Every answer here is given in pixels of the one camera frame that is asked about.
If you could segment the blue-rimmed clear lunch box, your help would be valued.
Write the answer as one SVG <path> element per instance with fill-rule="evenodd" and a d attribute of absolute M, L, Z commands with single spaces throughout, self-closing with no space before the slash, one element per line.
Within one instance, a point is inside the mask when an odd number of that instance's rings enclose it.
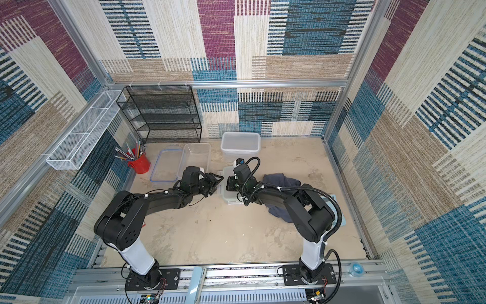
<path fill-rule="evenodd" d="M 202 168 L 203 172 L 209 172 L 211 145 L 209 143 L 189 143 L 182 150 L 182 157 L 178 166 L 177 178 L 181 180 L 187 167 Z"/>

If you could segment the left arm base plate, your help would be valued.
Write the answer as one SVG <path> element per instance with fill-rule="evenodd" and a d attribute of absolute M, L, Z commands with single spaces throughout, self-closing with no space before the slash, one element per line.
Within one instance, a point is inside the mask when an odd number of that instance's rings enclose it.
<path fill-rule="evenodd" d="M 181 269 L 159 269 L 154 279 L 149 275 L 139 275 L 130 271 L 125 282 L 125 291 L 149 291 L 149 290 L 176 290 L 180 278 Z"/>

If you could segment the green-rimmed lunch box lid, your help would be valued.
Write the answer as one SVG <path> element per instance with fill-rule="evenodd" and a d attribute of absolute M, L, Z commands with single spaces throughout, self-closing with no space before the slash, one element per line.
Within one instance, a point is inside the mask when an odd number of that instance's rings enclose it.
<path fill-rule="evenodd" d="M 229 191 L 227 190 L 227 185 L 229 178 L 234 176 L 234 167 L 233 166 L 228 166 L 225 167 L 222 171 L 224 181 L 221 183 L 220 186 L 220 194 L 223 200 L 228 204 L 228 205 L 243 205 L 244 203 L 240 200 L 240 193 L 239 191 Z"/>

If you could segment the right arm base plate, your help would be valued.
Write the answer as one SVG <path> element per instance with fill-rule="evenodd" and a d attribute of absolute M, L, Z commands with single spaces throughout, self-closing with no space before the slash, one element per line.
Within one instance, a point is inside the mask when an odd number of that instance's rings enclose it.
<path fill-rule="evenodd" d="M 322 263 L 315 270 L 304 264 L 287 264 L 282 266 L 282 272 L 286 286 L 337 284 L 337 273 L 330 263 Z"/>

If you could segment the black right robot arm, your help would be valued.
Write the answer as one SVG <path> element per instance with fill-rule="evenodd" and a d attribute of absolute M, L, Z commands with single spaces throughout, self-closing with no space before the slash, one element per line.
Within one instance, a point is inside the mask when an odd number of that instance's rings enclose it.
<path fill-rule="evenodd" d="M 248 161 L 238 158 L 234 163 L 234 175 L 229 178 L 231 190 L 239 193 L 245 206 L 256 203 L 287 211 L 303 238 L 299 259 L 301 279 L 306 284 L 317 283 L 323 276 L 327 241 L 342 225 L 339 204 L 328 193 L 308 184 L 282 187 L 259 182 L 254 177 L 258 168 L 256 165 L 251 169 Z"/>

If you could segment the grey cleaning cloth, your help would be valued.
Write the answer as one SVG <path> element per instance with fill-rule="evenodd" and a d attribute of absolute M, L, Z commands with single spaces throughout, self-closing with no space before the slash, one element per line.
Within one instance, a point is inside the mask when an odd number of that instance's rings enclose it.
<path fill-rule="evenodd" d="M 301 181 L 286 177 L 282 173 L 264 175 L 263 182 L 265 184 L 273 184 L 280 187 L 298 187 L 301 186 Z M 267 205 L 268 212 L 274 217 L 282 219 L 286 223 L 292 223 L 291 216 L 284 207 L 275 205 Z"/>

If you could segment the blue-rimmed clear lid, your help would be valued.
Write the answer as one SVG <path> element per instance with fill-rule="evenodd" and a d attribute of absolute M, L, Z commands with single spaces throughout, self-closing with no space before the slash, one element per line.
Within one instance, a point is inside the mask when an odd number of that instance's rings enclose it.
<path fill-rule="evenodd" d="M 150 181 L 157 183 L 175 182 L 182 152 L 182 148 L 179 146 L 169 147 L 160 151 L 151 173 Z"/>

